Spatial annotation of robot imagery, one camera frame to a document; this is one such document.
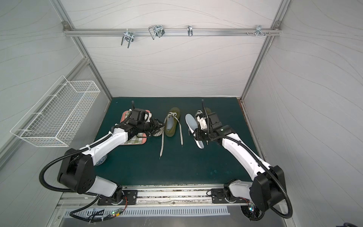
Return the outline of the light blue insole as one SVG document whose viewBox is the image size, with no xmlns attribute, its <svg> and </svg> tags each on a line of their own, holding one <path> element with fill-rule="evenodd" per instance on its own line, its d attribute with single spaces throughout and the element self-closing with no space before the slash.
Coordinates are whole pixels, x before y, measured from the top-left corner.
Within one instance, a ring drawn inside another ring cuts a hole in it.
<svg viewBox="0 0 363 227">
<path fill-rule="evenodd" d="M 186 114 L 185 116 L 186 124 L 189 128 L 189 135 L 192 135 L 194 138 L 194 141 L 196 142 L 196 145 L 200 149 L 204 149 L 204 144 L 202 141 L 197 140 L 196 131 L 198 129 L 197 121 L 194 119 L 194 117 L 191 114 Z"/>
</svg>

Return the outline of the olive shoe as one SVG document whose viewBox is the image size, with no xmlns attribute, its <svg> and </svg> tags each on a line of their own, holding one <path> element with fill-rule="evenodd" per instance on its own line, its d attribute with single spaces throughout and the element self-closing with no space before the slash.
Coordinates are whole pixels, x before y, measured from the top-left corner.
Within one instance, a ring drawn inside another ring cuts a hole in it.
<svg viewBox="0 0 363 227">
<path fill-rule="evenodd" d="M 212 113 L 212 111 L 209 109 L 209 108 L 207 108 L 206 107 L 206 112 L 207 112 L 207 114 L 210 114 L 210 113 Z M 195 118 L 195 120 L 197 121 L 197 122 L 199 122 L 202 118 L 204 118 L 205 117 L 205 114 L 204 114 L 204 110 L 198 110 L 197 112 L 196 112 L 196 114 L 194 115 L 194 118 Z"/>
<path fill-rule="evenodd" d="M 162 133 L 162 140 L 161 140 L 161 150 L 159 153 L 159 158 L 162 157 L 163 151 L 164 151 L 164 140 L 165 136 L 167 137 L 173 137 L 176 132 L 177 126 L 179 126 L 179 133 L 180 133 L 180 142 L 181 146 L 183 146 L 183 133 L 182 133 L 182 125 L 180 123 L 180 117 L 181 117 L 181 110 L 177 107 L 173 107 L 169 110 L 167 116 L 164 119 L 164 130 Z"/>
</svg>

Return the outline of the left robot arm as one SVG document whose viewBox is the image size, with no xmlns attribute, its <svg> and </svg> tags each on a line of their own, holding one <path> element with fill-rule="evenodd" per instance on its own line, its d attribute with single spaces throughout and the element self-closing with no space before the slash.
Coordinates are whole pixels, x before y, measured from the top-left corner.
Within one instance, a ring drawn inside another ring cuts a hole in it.
<svg viewBox="0 0 363 227">
<path fill-rule="evenodd" d="M 122 187 L 96 175 L 95 165 L 116 147 L 140 133 L 153 136 L 164 126 L 146 110 L 134 108 L 127 118 L 111 128 L 106 136 L 84 147 L 85 151 L 68 150 L 62 160 L 57 181 L 72 192 L 114 197 Z"/>
</svg>

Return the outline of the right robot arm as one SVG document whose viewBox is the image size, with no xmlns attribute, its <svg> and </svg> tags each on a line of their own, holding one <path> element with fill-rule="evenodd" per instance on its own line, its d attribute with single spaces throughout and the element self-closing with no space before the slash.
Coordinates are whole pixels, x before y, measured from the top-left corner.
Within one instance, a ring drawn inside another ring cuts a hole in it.
<svg viewBox="0 0 363 227">
<path fill-rule="evenodd" d="M 251 183 L 233 180 L 226 185 L 227 193 L 235 198 L 253 202 L 260 211 L 272 210 L 287 195 L 285 173 L 279 166 L 271 166 L 257 156 L 228 125 L 223 125 L 216 113 L 198 111 L 185 116 L 189 134 L 201 149 L 215 141 L 229 151 L 247 171 Z"/>
</svg>

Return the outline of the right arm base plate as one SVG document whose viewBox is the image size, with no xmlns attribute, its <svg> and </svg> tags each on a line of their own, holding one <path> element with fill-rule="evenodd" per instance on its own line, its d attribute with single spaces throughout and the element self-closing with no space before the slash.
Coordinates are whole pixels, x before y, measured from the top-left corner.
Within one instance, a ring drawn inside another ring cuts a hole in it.
<svg viewBox="0 0 363 227">
<path fill-rule="evenodd" d="M 250 201 L 242 197 L 234 197 L 230 190 L 225 188 L 214 188 L 206 192 L 208 197 L 211 197 L 213 204 L 221 203 L 246 203 L 249 205 Z"/>
</svg>

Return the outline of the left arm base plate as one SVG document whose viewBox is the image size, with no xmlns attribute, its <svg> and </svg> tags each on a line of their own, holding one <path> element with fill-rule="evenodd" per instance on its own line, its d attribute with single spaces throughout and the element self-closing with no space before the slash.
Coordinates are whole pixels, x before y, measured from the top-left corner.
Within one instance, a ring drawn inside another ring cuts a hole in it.
<svg viewBox="0 0 363 227">
<path fill-rule="evenodd" d="M 99 206 L 117 206 L 117 205 L 135 205 L 138 196 L 137 190 L 118 190 L 111 197 L 100 195 L 97 205 Z"/>
</svg>

